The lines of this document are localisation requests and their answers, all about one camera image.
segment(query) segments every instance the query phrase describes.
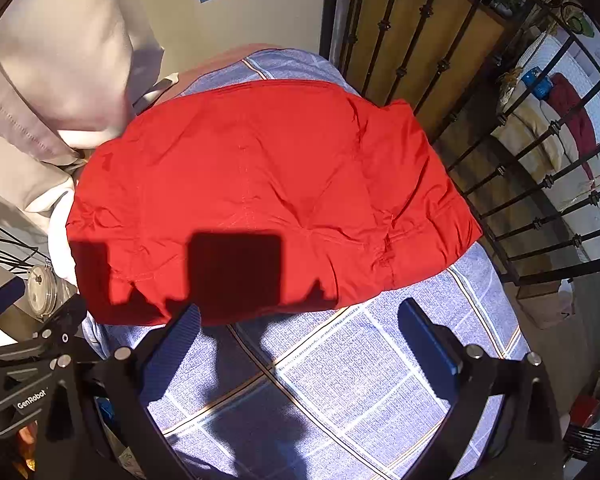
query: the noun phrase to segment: bed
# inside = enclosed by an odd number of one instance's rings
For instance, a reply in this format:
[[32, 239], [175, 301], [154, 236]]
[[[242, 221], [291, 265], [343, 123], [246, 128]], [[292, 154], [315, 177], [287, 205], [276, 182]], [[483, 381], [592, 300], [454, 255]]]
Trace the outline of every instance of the bed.
[[[196, 313], [187, 313], [149, 365], [142, 398], [194, 475], [399, 479], [448, 410], [398, 331], [398, 305], [410, 296], [463, 344], [501, 358], [528, 351], [496, 272], [475, 243], [439, 275], [339, 311], [262, 317], [200, 333]], [[91, 317], [82, 327], [102, 357], [135, 347], [151, 330]], [[475, 465], [499, 402], [488, 402], [456, 476]], [[128, 453], [125, 463], [132, 467]]]
[[[524, 91], [525, 85], [520, 82], [520, 78], [522, 78], [524, 73], [535, 66], [540, 69], [546, 67], [561, 46], [560, 35], [556, 38], [543, 34], [528, 47], [517, 63], [517, 67], [522, 68], [522, 72], [513, 94], [504, 105], [505, 110]], [[571, 83], [580, 97], [583, 97], [591, 90], [600, 78], [597, 72], [588, 75], [586, 70], [576, 60], [576, 58], [580, 59], [583, 57], [584, 54], [581, 54], [579, 49], [574, 50], [570, 48], [548, 74], [552, 76], [556, 73], [561, 73]], [[596, 143], [599, 144], [600, 92], [587, 103], [585, 110], [594, 129]], [[516, 154], [544, 133], [551, 121], [556, 121], [559, 118], [560, 115], [546, 102], [539, 101], [530, 94], [521, 104], [520, 109], [516, 110], [509, 117], [504, 126], [498, 127], [493, 135], [511, 153]], [[577, 160], [577, 158], [578, 150], [573, 136], [568, 127], [563, 125], [558, 136], [550, 136], [542, 146], [522, 157], [520, 163], [536, 182], [540, 182], [546, 174], [559, 171], [570, 162]], [[591, 159], [589, 165], [593, 173], [593, 180], [589, 179], [582, 167], [577, 167], [574, 171], [571, 171], [571, 173], [555, 182], [550, 188], [543, 189], [545, 195], [558, 211], [578, 200], [586, 198], [592, 189], [600, 191], [600, 154]], [[581, 208], [578, 211], [565, 215], [563, 218], [573, 234], [583, 235], [600, 229], [600, 203], [597, 206], [589, 205]], [[582, 247], [578, 249], [578, 255], [582, 261], [600, 258], [600, 237], [585, 241]]]

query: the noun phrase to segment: red blanket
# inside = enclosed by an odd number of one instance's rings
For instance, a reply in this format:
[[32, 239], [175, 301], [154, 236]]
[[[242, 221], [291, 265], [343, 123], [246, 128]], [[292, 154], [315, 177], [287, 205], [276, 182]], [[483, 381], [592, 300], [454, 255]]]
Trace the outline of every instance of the red blanket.
[[[571, 83], [569, 83], [568, 79], [560, 72], [552, 76], [551, 82], [554, 86], [551, 88], [546, 102], [560, 117], [564, 117], [572, 107], [580, 102], [580, 96]], [[587, 155], [587, 153], [596, 149], [596, 134], [593, 130], [591, 119], [589, 119], [589, 115], [584, 108], [574, 113], [566, 121], [566, 125], [573, 139], [576, 141], [576, 147], [580, 156]], [[585, 162], [582, 168], [587, 173], [587, 176], [593, 180], [593, 172], [589, 167], [589, 163]]]
[[327, 310], [419, 282], [480, 235], [411, 107], [258, 81], [161, 104], [99, 147], [67, 235], [102, 323]]

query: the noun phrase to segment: bolt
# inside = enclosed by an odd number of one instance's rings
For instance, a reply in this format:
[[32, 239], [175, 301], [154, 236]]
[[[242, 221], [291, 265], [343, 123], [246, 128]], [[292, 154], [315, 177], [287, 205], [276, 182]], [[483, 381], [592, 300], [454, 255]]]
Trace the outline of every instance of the bolt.
[[58, 358], [58, 366], [61, 367], [61, 368], [67, 368], [70, 363], [71, 363], [71, 356], [70, 355], [62, 354]]
[[478, 345], [467, 345], [464, 350], [471, 359], [480, 359], [484, 355], [484, 350]]
[[542, 358], [535, 352], [529, 352], [526, 355], [526, 360], [529, 361], [533, 366], [539, 366], [542, 363]]
[[128, 346], [121, 346], [115, 352], [113, 352], [113, 357], [115, 357], [118, 361], [125, 361], [129, 359], [131, 355], [131, 348]]

